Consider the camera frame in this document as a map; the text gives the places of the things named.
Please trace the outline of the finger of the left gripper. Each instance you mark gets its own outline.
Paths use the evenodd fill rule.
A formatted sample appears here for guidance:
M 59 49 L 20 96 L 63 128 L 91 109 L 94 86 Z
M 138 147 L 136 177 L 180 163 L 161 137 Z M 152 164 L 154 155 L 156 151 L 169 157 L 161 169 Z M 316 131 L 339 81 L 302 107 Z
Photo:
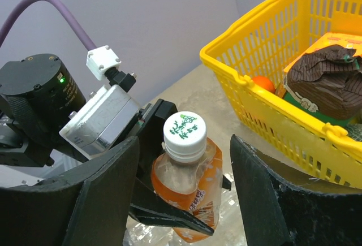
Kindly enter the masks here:
M 225 176 L 222 176 L 222 188 L 231 191 L 231 181 Z

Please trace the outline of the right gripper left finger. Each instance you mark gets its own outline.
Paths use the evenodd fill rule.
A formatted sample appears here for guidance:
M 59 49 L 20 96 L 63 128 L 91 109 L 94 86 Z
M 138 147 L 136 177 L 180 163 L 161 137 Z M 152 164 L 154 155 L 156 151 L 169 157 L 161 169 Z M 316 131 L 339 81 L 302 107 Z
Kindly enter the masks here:
M 1 189 L 2 245 L 122 245 L 139 160 L 130 137 L 33 186 Z

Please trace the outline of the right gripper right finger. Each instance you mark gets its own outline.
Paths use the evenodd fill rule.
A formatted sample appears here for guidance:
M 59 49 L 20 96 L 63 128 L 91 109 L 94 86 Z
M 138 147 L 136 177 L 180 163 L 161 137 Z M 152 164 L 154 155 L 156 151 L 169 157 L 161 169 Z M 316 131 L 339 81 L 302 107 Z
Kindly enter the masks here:
M 361 190 L 314 178 L 232 135 L 248 245 L 361 245 Z

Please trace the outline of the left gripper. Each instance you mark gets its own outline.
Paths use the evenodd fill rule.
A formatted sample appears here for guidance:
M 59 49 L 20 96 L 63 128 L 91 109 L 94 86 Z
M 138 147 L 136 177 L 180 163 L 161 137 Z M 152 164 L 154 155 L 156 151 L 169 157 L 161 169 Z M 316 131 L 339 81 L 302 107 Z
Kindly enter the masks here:
M 175 103 L 163 99 L 158 99 L 154 104 L 149 103 L 139 110 L 139 120 L 128 134 L 138 137 L 140 145 L 136 174 L 138 179 L 135 180 L 128 214 L 144 225 L 187 228 L 212 236 L 214 229 L 206 223 L 187 211 L 171 206 L 151 191 L 152 164 L 164 151 L 163 126 L 165 121 L 177 112 Z

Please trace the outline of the orange tea bottle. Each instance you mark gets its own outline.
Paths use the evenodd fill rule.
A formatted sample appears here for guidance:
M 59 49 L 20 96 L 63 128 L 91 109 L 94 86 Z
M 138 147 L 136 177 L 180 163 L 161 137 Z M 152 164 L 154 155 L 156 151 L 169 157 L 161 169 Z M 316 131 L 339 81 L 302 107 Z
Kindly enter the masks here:
M 223 157 L 207 136 L 206 150 L 196 162 L 179 163 L 166 152 L 153 161 L 152 186 L 166 203 L 189 212 L 216 229 L 222 193 Z

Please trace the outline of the white bottle cap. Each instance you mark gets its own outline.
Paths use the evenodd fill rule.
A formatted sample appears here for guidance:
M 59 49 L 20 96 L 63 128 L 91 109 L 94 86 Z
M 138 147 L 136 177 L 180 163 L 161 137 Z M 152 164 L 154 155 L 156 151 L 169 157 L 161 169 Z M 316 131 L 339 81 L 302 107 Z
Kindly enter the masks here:
M 179 163 L 199 160 L 206 150 L 207 128 L 201 116 L 190 111 L 177 112 L 163 125 L 167 154 Z

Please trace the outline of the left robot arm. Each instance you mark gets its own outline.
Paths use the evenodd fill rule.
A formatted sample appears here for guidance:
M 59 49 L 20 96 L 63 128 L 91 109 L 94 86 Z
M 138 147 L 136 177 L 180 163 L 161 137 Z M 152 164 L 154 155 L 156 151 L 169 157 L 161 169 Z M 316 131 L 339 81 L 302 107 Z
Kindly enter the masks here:
M 64 63 L 38 54 L 1 69 L 1 164 L 51 165 L 57 150 L 80 166 L 29 188 L 1 190 L 12 226 L 34 225 L 48 240 L 123 235 L 127 217 L 143 224 L 212 229 L 172 207 L 150 187 L 152 161 L 162 152 L 162 128 L 174 103 L 142 109 L 128 95 L 135 80 L 108 70 L 111 87 L 86 100 Z

